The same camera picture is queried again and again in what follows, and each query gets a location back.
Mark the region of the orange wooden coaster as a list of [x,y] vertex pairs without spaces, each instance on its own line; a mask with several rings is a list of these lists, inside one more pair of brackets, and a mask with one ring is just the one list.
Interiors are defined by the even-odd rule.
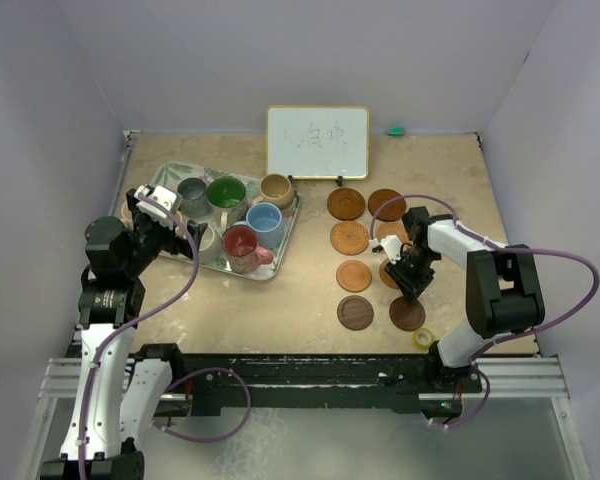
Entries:
[[388,259],[385,259],[379,266],[379,277],[381,279],[381,281],[388,286],[389,288],[392,289],[398,289],[399,286],[397,285],[397,283],[394,281],[394,279],[389,275],[389,273],[386,270],[386,267],[390,265],[390,261]]
[[362,292],[369,287],[372,273],[369,267],[358,260],[347,260],[336,270],[338,285],[348,292]]

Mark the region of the dark walnut coaster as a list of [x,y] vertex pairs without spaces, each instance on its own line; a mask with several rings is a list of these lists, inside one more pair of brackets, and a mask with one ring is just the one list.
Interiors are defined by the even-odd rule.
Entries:
[[426,312],[419,301],[409,304],[404,297],[396,298],[389,306],[391,322],[403,331],[415,331],[426,320]]
[[359,295],[343,298],[339,302],[336,312],[339,322],[352,331],[366,329],[374,319],[373,306],[366,298]]

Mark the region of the woven rattan coaster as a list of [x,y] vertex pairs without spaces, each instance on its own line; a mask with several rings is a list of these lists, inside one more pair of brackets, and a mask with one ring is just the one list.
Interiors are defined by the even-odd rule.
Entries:
[[330,231],[332,247],[344,255],[358,255],[369,245],[369,232],[360,222],[342,221]]
[[402,243],[408,243],[408,234],[401,222],[382,223],[375,230],[375,238],[382,240],[389,235],[397,236]]

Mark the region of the orange wooden coaster front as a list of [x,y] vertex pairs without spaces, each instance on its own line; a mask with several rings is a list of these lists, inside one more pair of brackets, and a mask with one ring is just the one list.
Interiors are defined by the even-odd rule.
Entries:
[[369,267],[358,260],[347,260],[336,270],[338,285],[348,292],[362,292],[369,287],[372,273]]

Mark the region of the brown ringed coaster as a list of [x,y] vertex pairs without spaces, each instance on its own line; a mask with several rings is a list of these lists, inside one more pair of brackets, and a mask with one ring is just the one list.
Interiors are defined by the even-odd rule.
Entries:
[[399,192],[384,188],[369,196],[367,207],[370,214],[376,215],[378,220],[394,222],[401,219],[407,205]]
[[364,213],[365,208],[364,197],[352,188],[337,188],[327,199],[328,212],[338,220],[356,220]]

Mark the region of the green mug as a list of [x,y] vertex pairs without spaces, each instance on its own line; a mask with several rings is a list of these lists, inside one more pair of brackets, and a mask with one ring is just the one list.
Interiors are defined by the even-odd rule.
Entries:
[[221,233],[245,218],[247,191],[239,179],[231,176],[215,179],[208,186],[206,196]]

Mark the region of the red pink mug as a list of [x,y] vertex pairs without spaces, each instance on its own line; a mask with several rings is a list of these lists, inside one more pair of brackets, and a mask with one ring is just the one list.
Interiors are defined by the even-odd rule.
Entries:
[[256,232],[247,225],[233,225],[222,237],[222,247],[233,272],[247,275],[272,264],[273,253],[259,245]]

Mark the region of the light blue mug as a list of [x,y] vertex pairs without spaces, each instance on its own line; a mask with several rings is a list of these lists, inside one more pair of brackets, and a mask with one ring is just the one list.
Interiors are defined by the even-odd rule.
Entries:
[[245,221],[256,232],[260,246],[271,250],[282,242],[283,215],[277,206],[267,202],[255,204],[247,211]]

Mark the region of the tan brown mug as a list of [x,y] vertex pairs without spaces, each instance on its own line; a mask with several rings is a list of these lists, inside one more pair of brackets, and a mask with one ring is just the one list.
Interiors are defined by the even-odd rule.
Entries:
[[288,208],[295,197],[295,190],[288,177],[281,174],[268,174],[259,184],[259,191],[252,204],[271,203],[280,210]]

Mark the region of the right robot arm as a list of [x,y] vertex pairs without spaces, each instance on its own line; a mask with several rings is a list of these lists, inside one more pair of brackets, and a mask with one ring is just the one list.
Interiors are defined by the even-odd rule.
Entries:
[[409,306],[433,282],[435,261],[446,257],[465,272],[465,320],[433,342],[425,356],[426,383],[447,391],[470,375],[480,348],[542,324],[545,305],[535,260],[525,245],[490,245],[451,214],[414,207],[402,223],[407,243],[395,234],[370,243],[385,253],[385,271]]

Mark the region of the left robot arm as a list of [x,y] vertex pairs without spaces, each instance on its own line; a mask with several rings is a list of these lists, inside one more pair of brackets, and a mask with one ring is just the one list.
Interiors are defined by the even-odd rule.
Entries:
[[197,260],[206,226],[183,224],[181,195],[163,186],[130,189],[126,200],[131,227],[104,216],[85,230],[76,399],[59,456],[42,463],[42,479],[143,478],[142,444],[162,392],[185,382],[176,345],[145,346],[137,359],[130,350],[145,318],[141,274],[161,252]]

